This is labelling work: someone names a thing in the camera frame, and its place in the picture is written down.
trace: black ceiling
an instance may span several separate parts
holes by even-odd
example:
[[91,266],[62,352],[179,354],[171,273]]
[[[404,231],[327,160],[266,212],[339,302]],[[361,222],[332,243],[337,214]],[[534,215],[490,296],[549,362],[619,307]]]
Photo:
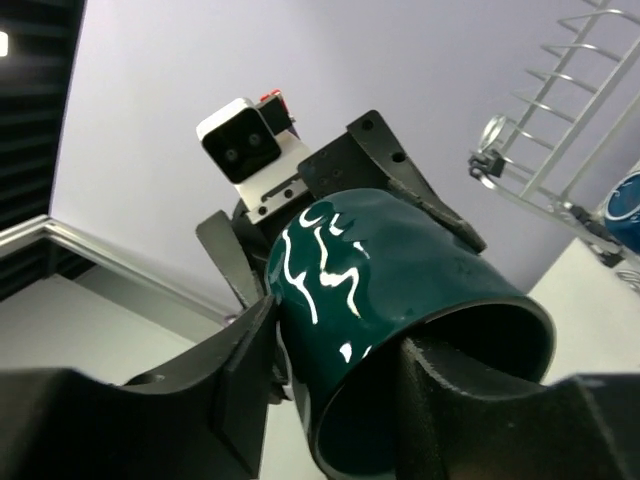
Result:
[[0,0],[0,230],[49,211],[81,0]]

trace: ceiling light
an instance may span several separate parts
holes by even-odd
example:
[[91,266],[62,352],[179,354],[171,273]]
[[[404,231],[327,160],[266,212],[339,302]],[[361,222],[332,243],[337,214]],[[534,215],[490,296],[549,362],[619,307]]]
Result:
[[9,54],[9,35],[0,32],[0,57],[6,57]]

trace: camera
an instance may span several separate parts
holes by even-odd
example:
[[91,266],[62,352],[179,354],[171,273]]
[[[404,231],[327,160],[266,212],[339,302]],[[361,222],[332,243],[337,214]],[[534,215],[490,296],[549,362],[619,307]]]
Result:
[[238,98],[196,127],[200,143],[240,194],[252,223],[307,191],[297,168],[311,152],[295,130],[278,121],[282,115],[291,126],[281,97],[270,97],[257,106]]
[[258,109],[244,98],[202,121],[196,132],[209,156],[234,185],[242,184],[282,154]]

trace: dark green ceramic cup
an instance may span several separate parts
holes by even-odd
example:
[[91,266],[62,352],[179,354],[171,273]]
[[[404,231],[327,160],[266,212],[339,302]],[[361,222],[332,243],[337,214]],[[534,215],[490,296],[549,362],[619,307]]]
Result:
[[544,310],[427,214],[374,189],[316,202],[276,240],[266,283],[310,450],[329,476],[394,471],[394,345],[409,329],[537,381]]

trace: white wire dish rack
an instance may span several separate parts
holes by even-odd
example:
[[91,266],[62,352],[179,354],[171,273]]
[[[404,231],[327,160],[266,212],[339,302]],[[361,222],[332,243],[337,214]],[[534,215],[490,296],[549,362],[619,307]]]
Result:
[[[602,136],[568,181],[562,182],[562,187],[545,186],[545,180],[562,163],[569,147],[640,57],[640,16],[610,8],[611,0],[582,1],[587,4],[586,13],[558,20],[561,27],[574,35],[573,40],[569,43],[541,46],[545,52],[558,58],[555,68],[526,70],[529,75],[542,82],[539,90],[532,97],[513,93],[526,103],[526,109],[519,118],[496,115],[489,121],[480,145],[469,161],[469,173],[485,187],[507,200],[571,230],[576,236],[595,246],[604,256],[625,258],[635,268],[640,268],[638,257],[620,245],[604,228],[598,211],[589,212],[571,199],[571,194],[585,173],[601,160],[605,148],[640,108],[640,93],[627,104],[613,127]],[[619,54],[593,42],[590,33],[604,18],[608,18],[609,22],[612,19],[621,22],[621,25],[624,22],[627,29],[637,28],[637,34],[634,33],[635,40],[626,52]],[[593,61],[604,60],[610,70],[606,72],[606,78],[602,83],[593,85],[571,72],[568,67],[577,52],[582,52],[583,56],[592,56]],[[553,95],[550,96],[550,93],[554,91],[554,86],[577,89],[586,96],[587,101],[577,115],[553,105],[553,101],[550,100]],[[534,127],[531,125],[534,114],[555,117],[554,121],[562,125],[559,128],[562,135],[558,136],[558,141],[550,142],[534,133]],[[527,163],[522,158],[510,156],[510,149],[516,141],[532,142],[540,151],[545,152],[541,158],[536,159],[535,166],[531,166],[530,158],[526,159],[529,161]]]

